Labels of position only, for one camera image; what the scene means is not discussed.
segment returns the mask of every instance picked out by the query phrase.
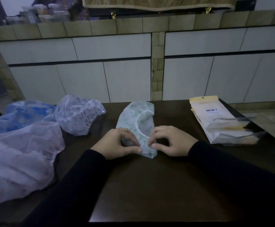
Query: black sleeve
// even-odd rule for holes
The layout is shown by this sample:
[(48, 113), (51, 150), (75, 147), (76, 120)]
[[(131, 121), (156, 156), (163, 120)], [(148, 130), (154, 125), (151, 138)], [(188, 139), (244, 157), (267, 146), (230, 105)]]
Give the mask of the black sleeve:
[(22, 226), (76, 226), (87, 223), (107, 178), (107, 161), (85, 151), (70, 171), (23, 221)]
[(275, 220), (275, 174), (198, 141), (188, 157), (214, 177), (250, 219)]

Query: tiled pillar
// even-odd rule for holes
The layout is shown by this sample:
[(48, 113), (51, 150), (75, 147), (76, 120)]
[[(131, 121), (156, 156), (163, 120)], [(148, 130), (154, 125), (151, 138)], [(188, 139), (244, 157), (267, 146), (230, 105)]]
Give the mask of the tiled pillar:
[(24, 100), (24, 96), (19, 89), (17, 83), (15, 82), (9, 67), (5, 63), (4, 59), (2, 58), (0, 54), (0, 78), (6, 87), (6, 90), (11, 97), (11, 99), (16, 102), (19, 100)]
[(152, 94), (151, 100), (162, 100), (164, 76), (165, 32), (152, 33)]

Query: person's left hand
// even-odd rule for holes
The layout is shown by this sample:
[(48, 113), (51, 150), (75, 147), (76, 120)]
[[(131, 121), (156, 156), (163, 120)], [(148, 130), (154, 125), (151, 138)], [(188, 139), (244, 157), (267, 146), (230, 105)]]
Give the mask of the person's left hand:
[[(122, 146), (120, 142), (122, 138), (132, 141), (136, 146)], [(122, 157), (131, 153), (139, 154), (142, 152), (134, 133), (127, 128), (121, 127), (111, 129), (91, 149), (102, 154), (107, 160)]]

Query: person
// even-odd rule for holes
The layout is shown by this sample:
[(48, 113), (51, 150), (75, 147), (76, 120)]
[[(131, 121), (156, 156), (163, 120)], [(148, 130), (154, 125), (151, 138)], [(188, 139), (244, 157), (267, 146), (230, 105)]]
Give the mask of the person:
[[(123, 147), (122, 138), (136, 146)], [(169, 146), (154, 143), (159, 138), (167, 138)], [(198, 141), (173, 126), (155, 127), (148, 145), (169, 156), (187, 156), (229, 191), (250, 219), (275, 220), (274, 173)], [(23, 226), (86, 224), (107, 178), (107, 161), (141, 152), (129, 129), (110, 130), (82, 154), (53, 192), (24, 219)]]

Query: hand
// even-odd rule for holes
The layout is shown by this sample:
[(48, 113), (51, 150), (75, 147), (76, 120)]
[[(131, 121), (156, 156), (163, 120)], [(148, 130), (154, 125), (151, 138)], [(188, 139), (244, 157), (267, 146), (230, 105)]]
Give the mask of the hand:
[[(122, 146), (120, 142), (122, 138), (132, 141), (136, 146)], [(107, 160), (122, 157), (131, 153), (142, 153), (142, 149), (139, 147), (139, 142), (134, 133), (127, 128), (121, 127), (111, 129), (91, 149), (102, 154)]]
[[(153, 143), (155, 139), (160, 138), (168, 139), (169, 146)], [(157, 126), (151, 132), (148, 145), (169, 156), (187, 156), (189, 150), (197, 141), (196, 138), (174, 126)]]

